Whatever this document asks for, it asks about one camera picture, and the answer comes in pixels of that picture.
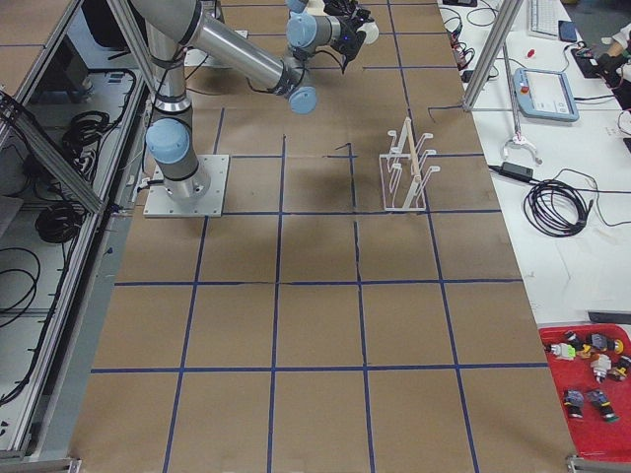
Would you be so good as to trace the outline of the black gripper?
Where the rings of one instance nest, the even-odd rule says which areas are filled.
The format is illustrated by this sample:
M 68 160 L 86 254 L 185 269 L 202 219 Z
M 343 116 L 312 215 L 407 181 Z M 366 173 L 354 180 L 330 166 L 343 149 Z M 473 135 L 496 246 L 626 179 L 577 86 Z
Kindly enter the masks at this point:
M 357 55 L 367 36 L 361 27 L 371 22 L 371 14 L 331 16 L 330 21 L 333 26 L 330 46 L 342 55 Z

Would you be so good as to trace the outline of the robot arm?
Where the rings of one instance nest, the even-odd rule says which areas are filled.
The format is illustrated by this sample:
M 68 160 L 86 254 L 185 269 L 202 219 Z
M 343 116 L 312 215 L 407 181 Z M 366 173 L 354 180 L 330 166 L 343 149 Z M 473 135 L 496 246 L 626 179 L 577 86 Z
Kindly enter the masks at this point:
M 154 158 L 141 212 L 183 218 L 350 216 L 357 183 L 378 189 L 370 115 L 375 23 L 295 12 L 290 3 L 234 5 L 238 26 L 213 1 L 138 1 L 153 79 L 153 122 L 169 121 L 188 152 Z

